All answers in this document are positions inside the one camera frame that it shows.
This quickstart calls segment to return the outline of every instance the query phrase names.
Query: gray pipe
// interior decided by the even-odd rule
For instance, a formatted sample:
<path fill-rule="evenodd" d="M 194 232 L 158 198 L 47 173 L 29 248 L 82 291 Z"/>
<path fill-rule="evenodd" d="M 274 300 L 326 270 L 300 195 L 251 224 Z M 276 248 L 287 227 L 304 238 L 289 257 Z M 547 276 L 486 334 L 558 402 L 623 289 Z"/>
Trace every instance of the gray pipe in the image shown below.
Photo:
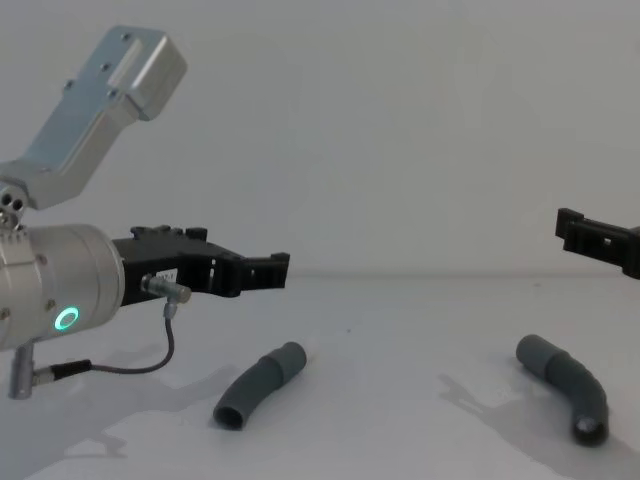
<path fill-rule="evenodd" d="M 222 395 L 213 410 L 213 419 L 226 429 L 242 430 L 256 407 L 289 383 L 306 364 L 306 352 L 294 342 L 265 355 Z"/>
<path fill-rule="evenodd" d="M 520 340 L 516 357 L 527 370 L 554 386 L 571 402 L 572 433 L 578 443 L 596 446 L 607 439 L 607 395 L 584 365 L 537 335 L 527 335 Z"/>

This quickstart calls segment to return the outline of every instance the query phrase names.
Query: gray cable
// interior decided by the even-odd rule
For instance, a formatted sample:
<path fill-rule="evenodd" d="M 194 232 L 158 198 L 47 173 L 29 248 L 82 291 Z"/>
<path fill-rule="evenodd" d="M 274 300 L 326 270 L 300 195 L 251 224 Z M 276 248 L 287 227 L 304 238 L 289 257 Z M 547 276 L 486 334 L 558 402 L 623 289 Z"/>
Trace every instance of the gray cable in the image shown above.
<path fill-rule="evenodd" d="M 173 329 L 171 328 L 171 318 L 165 317 L 164 327 L 167 331 L 167 342 L 169 344 L 169 349 L 165 357 L 155 365 L 150 365 L 148 367 L 142 368 L 119 368 L 111 367 L 108 365 L 92 365 L 91 370 L 96 372 L 115 373 L 119 375 L 141 375 L 144 373 L 151 373 L 155 372 L 156 370 L 160 370 L 171 361 L 171 358 L 173 357 L 173 353 L 175 351 L 175 339 L 173 337 Z"/>

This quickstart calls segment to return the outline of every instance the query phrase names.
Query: white table surface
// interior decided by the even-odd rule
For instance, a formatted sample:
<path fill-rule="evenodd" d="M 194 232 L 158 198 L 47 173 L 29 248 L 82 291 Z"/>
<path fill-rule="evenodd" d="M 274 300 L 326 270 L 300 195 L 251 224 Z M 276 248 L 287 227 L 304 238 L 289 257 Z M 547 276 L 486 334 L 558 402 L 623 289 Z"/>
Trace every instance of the white table surface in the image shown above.
<path fill-rule="evenodd" d="M 163 355 L 160 303 L 38 345 L 38 364 Z M 236 300 L 196 296 L 177 350 L 138 377 L 90 373 L 0 399 L 2 480 L 637 480 L 640 283 L 627 278 L 312 279 Z M 562 397 L 523 373 L 538 333 L 603 383 L 605 446 L 572 443 Z M 318 355 L 242 432 L 210 424 L 224 389 L 262 354 Z M 3 387 L 11 355 L 0 355 Z"/>

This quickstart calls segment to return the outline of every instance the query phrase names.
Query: cable connector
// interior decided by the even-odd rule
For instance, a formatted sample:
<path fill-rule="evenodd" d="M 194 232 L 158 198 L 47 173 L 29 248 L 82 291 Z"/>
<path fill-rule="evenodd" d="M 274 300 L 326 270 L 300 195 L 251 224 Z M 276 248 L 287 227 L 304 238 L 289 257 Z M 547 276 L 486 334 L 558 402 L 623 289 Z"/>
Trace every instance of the cable connector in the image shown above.
<path fill-rule="evenodd" d="M 191 289 L 154 275 L 145 275 L 140 285 L 143 291 L 165 297 L 172 303 L 187 303 L 191 299 Z"/>

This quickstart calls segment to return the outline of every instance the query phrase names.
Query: cable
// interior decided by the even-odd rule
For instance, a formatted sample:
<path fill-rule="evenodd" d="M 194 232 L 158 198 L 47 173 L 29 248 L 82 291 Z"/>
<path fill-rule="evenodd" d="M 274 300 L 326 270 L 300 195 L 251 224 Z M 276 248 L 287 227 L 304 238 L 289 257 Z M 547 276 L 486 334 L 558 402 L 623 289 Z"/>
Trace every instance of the cable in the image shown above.
<path fill-rule="evenodd" d="M 142 280 L 142 290 L 160 297 L 166 297 L 167 303 L 164 305 L 164 328 L 167 332 L 168 349 L 165 357 L 155 365 L 143 368 L 120 368 L 109 365 L 94 365 L 91 360 L 78 360 L 75 362 L 60 363 L 40 368 L 33 372 L 34 385 L 44 385 L 45 383 L 56 382 L 72 375 L 85 372 L 105 372 L 117 375 L 142 375 L 145 373 L 160 370 L 173 358 L 175 351 L 175 339 L 171 321 L 178 310 L 178 303 L 186 303 L 191 298 L 191 289 L 169 282 L 163 278 L 147 275 Z"/>
<path fill-rule="evenodd" d="M 167 354 L 165 357 L 155 365 L 150 365 L 148 367 L 143 368 L 120 368 L 120 367 L 111 367 L 108 365 L 92 365 L 91 370 L 96 372 L 105 372 L 105 373 L 115 373 L 119 375 L 141 375 L 144 373 L 155 372 L 156 370 L 160 370 L 167 363 L 171 361 L 173 357 L 173 352 L 175 351 L 175 339 L 173 337 L 173 330 L 171 328 L 171 319 L 164 319 L 164 328 L 167 331 L 167 343 L 169 344 L 169 348 L 167 350 Z"/>
<path fill-rule="evenodd" d="M 169 363 L 175 351 L 175 339 L 173 337 L 173 329 L 171 328 L 171 316 L 165 316 L 164 326 L 167 332 L 167 343 L 169 344 L 169 348 L 165 357 L 155 365 L 143 368 L 120 368 L 108 365 L 94 365 L 89 359 L 77 360 L 74 362 L 49 365 L 48 367 L 36 370 L 33 372 L 34 385 L 44 385 L 45 383 L 57 382 L 63 378 L 91 371 L 115 373 L 118 375 L 141 375 L 155 372 Z"/>

